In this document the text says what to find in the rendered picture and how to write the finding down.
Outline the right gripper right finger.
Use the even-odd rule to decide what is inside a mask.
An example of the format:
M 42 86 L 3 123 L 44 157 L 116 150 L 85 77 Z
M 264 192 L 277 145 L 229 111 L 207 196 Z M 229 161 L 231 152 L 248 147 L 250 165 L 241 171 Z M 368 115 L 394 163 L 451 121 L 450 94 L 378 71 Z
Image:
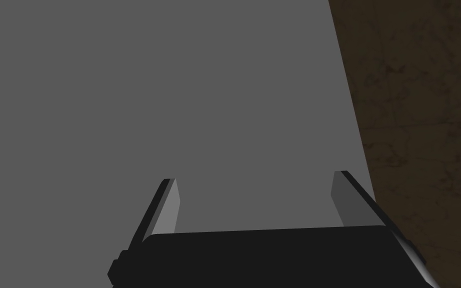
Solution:
M 349 171 L 342 170 L 334 172 L 330 195 L 345 227 L 376 225 L 387 227 L 393 233 L 422 278 L 432 288 L 441 288 L 426 268 L 427 261 L 417 247 L 404 236 L 398 226 L 388 217 Z

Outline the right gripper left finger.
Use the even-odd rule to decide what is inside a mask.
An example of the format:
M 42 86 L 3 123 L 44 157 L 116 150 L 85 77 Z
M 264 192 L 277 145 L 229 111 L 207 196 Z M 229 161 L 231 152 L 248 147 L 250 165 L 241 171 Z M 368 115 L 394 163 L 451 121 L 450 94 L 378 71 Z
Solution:
M 165 178 L 155 191 L 128 249 L 137 249 L 150 235 L 173 233 L 178 221 L 180 203 L 177 180 Z

